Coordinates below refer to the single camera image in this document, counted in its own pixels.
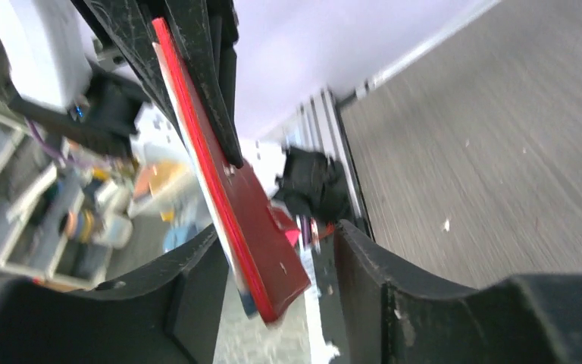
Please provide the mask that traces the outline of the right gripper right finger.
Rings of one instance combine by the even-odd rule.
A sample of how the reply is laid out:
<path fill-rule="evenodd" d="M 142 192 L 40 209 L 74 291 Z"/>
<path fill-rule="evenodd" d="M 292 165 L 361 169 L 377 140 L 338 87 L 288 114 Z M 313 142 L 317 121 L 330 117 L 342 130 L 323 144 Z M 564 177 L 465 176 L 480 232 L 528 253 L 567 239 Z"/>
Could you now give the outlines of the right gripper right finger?
<path fill-rule="evenodd" d="M 582 363 L 582 274 L 514 275 L 476 290 L 348 221 L 333 249 L 353 363 Z"/>

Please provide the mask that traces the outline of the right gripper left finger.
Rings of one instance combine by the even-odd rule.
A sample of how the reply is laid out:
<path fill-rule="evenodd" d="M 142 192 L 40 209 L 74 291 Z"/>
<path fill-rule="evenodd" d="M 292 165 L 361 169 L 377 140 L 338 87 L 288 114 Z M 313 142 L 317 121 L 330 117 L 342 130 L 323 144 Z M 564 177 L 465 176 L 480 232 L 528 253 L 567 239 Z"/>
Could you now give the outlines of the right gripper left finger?
<path fill-rule="evenodd" d="M 212 227 L 91 291 L 0 278 L 0 363 L 210 363 L 226 281 Z"/>

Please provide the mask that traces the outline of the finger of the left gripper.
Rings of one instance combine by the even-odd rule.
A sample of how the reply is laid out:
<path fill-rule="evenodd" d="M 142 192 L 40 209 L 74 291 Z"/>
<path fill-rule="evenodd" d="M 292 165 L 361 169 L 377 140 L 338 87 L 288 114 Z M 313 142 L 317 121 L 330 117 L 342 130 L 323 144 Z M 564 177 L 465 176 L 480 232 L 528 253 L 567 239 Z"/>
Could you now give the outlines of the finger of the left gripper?
<path fill-rule="evenodd" d="M 177 118 L 164 84 L 153 43 L 157 41 L 152 20 L 171 19 L 180 1 L 74 1 L 73 5 L 97 36 L 108 37 L 139 78 L 145 93 L 160 108 L 175 130 Z"/>
<path fill-rule="evenodd" d="M 243 156 L 234 121 L 238 20 L 232 1 L 166 1 L 171 28 L 225 159 Z"/>

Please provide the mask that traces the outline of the red card holder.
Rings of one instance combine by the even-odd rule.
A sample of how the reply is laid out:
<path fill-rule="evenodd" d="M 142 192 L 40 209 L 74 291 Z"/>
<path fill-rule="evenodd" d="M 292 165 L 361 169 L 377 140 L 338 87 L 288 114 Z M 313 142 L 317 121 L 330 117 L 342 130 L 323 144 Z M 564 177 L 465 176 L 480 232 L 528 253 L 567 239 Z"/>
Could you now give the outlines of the red card holder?
<path fill-rule="evenodd" d="M 251 165 L 235 168 L 224 157 L 167 21 L 155 18 L 152 26 L 158 38 L 153 47 L 183 143 L 236 284 L 250 292 L 261 320 L 272 325 L 311 284 L 287 239 L 296 225 L 271 205 Z"/>

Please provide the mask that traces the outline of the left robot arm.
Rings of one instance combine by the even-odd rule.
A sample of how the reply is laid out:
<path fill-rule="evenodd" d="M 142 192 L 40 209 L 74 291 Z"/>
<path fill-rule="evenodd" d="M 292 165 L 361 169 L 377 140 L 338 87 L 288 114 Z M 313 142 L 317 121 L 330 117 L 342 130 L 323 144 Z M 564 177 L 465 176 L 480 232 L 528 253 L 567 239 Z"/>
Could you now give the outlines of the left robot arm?
<path fill-rule="evenodd" d="M 108 73 L 86 56 L 80 21 L 117 46 L 139 74 L 131 93 L 152 97 L 167 115 L 164 81 L 149 58 L 151 16 L 164 16 L 186 61 L 194 88 L 209 114 L 214 135 L 238 167 L 233 120 L 238 20 L 231 1 L 0 1 L 0 44 L 9 63 L 13 110 L 102 155 L 130 153 L 133 127 L 127 121 L 81 121 L 77 106 L 93 102 L 95 80 Z"/>

